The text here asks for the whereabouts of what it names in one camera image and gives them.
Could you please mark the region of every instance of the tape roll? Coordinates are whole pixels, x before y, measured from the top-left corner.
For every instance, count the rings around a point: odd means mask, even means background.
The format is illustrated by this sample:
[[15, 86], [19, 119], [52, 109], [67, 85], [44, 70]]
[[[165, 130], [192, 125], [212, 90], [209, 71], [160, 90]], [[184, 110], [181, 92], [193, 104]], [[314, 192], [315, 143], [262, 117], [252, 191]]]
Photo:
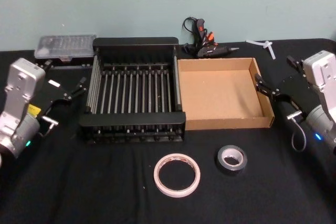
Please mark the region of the tape roll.
[[[190, 165], [190, 167], [194, 170], [195, 172], [195, 179], [192, 182], [192, 184], [185, 189], [182, 190], [172, 190], [167, 188], [165, 185], [162, 184], [159, 178], [159, 172], [166, 163], [171, 162], [171, 161], [182, 161]], [[154, 181], [157, 186], [157, 188], [165, 195], [173, 198], [182, 198], [185, 196], [188, 196], [191, 194], [199, 185], [201, 180], [201, 171], [200, 168], [198, 167], [197, 163], [189, 156], [180, 154], [180, 153], [173, 153], [164, 156], [162, 159], [158, 161], [154, 168]]]
[[[230, 164], [227, 160], [229, 158], [233, 158], [237, 164]], [[245, 152], [235, 145], [226, 145], [218, 151], [217, 166], [224, 173], [240, 173], [245, 168], [246, 164], [247, 156]]]

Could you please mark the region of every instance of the wall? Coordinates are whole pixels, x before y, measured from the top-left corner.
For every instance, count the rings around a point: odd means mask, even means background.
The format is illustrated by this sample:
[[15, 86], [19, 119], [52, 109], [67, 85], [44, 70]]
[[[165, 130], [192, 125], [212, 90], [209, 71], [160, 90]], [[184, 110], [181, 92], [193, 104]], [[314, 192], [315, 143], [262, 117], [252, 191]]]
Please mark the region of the wall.
[[175, 36], [204, 18], [218, 42], [335, 38], [335, 0], [0, 0], [0, 50], [34, 49], [42, 35]]

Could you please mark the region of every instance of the black dish rack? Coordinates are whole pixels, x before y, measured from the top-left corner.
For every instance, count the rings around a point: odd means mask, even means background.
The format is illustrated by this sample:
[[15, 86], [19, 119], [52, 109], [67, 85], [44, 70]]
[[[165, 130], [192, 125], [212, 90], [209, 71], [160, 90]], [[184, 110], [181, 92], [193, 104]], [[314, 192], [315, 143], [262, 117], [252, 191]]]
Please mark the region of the black dish rack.
[[97, 38], [86, 112], [88, 143], [182, 141], [178, 39]]

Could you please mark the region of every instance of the open cardboard tray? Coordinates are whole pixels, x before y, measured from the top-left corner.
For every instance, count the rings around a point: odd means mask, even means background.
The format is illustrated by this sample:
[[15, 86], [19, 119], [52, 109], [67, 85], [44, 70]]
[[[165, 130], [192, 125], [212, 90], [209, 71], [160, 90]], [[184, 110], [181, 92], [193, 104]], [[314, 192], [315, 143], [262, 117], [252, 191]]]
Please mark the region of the open cardboard tray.
[[270, 127], [269, 99], [255, 89], [254, 58], [178, 61], [186, 130]]

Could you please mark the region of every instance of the blue led light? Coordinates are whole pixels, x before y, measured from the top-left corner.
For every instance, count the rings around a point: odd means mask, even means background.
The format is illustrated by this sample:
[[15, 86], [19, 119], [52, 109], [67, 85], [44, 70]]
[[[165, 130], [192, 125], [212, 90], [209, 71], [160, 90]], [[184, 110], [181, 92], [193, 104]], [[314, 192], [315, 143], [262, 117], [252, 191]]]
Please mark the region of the blue led light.
[[315, 138], [317, 140], [322, 140], [322, 136], [320, 134], [318, 134], [318, 133], [315, 133]]

